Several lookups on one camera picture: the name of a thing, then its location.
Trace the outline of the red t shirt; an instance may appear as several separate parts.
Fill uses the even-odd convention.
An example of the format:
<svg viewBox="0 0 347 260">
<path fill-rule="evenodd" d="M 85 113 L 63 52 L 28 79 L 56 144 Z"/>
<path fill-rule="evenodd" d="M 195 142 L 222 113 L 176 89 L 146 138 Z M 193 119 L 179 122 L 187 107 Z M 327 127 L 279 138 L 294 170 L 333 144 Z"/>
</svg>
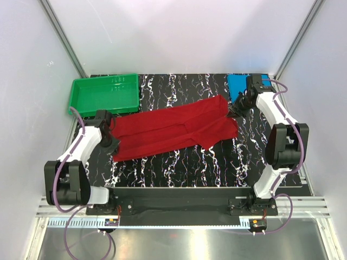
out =
<svg viewBox="0 0 347 260">
<path fill-rule="evenodd" d="M 221 95 L 187 105 L 121 116 L 112 135 L 120 140 L 115 162 L 139 159 L 200 145 L 205 150 L 238 136 Z"/>
</svg>

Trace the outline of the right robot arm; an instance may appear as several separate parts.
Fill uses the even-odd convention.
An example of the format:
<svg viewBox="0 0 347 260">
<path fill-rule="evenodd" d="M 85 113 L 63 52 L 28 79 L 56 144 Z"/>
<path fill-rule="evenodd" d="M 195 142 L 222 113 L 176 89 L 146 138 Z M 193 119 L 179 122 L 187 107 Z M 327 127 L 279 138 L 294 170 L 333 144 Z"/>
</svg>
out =
<svg viewBox="0 0 347 260">
<path fill-rule="evenodd" d="M 259 180 L 239 204 L 229 202 L 232 216 L 277 215 L 275 203 L 280 183 L 297 173 L 305 161 L 309 127 L 292 117 L 279 101 L 273 86 L 266 86 L 260 74 L 246 77 L 246 89 L 233 101 L 228 117 L 245 117 L 252 108 L 263 113 L 272 130 L 265 149 L 266 166 Z"/>
</svg>

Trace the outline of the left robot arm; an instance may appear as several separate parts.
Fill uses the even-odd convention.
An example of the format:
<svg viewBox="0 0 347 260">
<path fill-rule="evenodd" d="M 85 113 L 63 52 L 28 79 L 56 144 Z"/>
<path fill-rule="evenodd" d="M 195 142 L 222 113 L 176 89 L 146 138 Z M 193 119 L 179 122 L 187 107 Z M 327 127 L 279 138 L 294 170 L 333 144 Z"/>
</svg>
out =
<svg viewBox="0 0 347 260">
<path fill-rule="evenodd" d="M 117 209 L 117 201 L 110 197 L 109 189 L 90 185 L 85 166 L 97 146 L 107 155 L 118 153 L 120 141 L 111 134 L 115 119 L 111 112 L 98 110 L 94 119 L 84 121 L 75 108 L 70 109 L 81 127 L 64 154 L 44 166 L 47 203 L 63 213 L 78 206 L 98 205 L 110 215 Z"/>
</svg>

